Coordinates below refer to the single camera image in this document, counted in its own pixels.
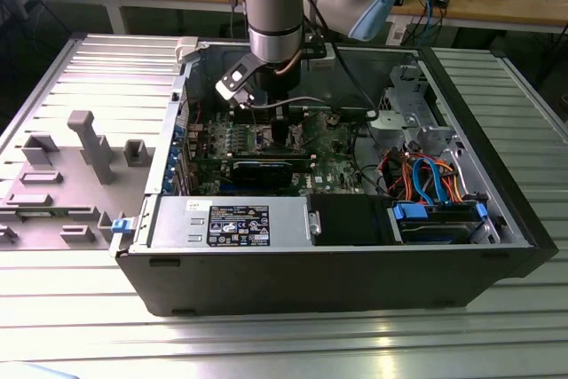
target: blue cable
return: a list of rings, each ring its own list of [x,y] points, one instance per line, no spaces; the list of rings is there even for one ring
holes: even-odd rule
[[[424,42],[424,40],[426,39],[426,35],[428,33],[428,30],[430,29],[430,22],[432,21],[432,5],[430,4],[430,0],[424,0],[424,3],[426,3],[426,10],[428,12],[428,20],[426,21],[426,28],[424,29],[422,36],[420,36],[420,39],[418,40],[418,43],[416,44],[416,46],[422,45],[422,42]]]
[[[438,199],[442,202],[446,202],[447,194],[446,191],[444,191],[444,187],[442,186],[442,177],[440,177],[440,171],[438,170],[436,163],[434,163],[431,159],[421,157],[416,162],[414,162],[414,166],[412,167],[412,182],[414,184],[414,189],[430,206],[434,204],[434,201],[420,187],[420,177],[418,176],[418,172],[420,171],[420,165],[422,162],[427,162],[432,169],[434,187],[436,188],[436,195],[438,196]]]

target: slotted aluminum surface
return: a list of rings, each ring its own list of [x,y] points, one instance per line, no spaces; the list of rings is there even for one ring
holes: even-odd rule
[[[111,147],[122,148],[128,139],[144,139],[155,147],[171,94],[179,74],[174,37],[88,35],[69,42],[37,99],[16,120],[19,126],[0,153],[0,199],[19,175],[26,157],[20,147],[29,135],[49,133],[58,146],[81,146],[67,127],[73,110],[91,110],[93,129]]]
[[[435,52],[548,233],[562,245],[568,238],[565,125],[509,61],[489,51]]]
[[[105,251],[0,252],[0,357],[97,379],[566,377],[562,224],[551,262],[447,310],[164,319]]]

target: green circuit board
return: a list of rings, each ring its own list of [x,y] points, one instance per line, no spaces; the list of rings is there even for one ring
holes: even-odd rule
[[[290,126],[286,146],[276,146],[269,124],[236,123],[228,114],[216,114],[207,124],[188,127],[185,170],[179,175],[191,175],[186,180],[191,195],[363,193],[350,154],[352,136],[348,123],[320,111]],[[233,185],[238,162],[285,162],[294,173],[289,186],[252,190]]]

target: motherboard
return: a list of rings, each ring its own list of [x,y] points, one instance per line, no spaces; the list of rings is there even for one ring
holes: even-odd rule
[[[181,195],[306,195],[363,193],[353,165],[353,132],[329,110],[305,110],[288,127],[286,144],[270,123],[248,112],[216,113],[189,124],[179,139],[174,193]]]

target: power supply label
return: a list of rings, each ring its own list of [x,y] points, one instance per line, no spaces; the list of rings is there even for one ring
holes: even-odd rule
[[[212,248],[270,246],[268,206],[211,206],[207,244]]]

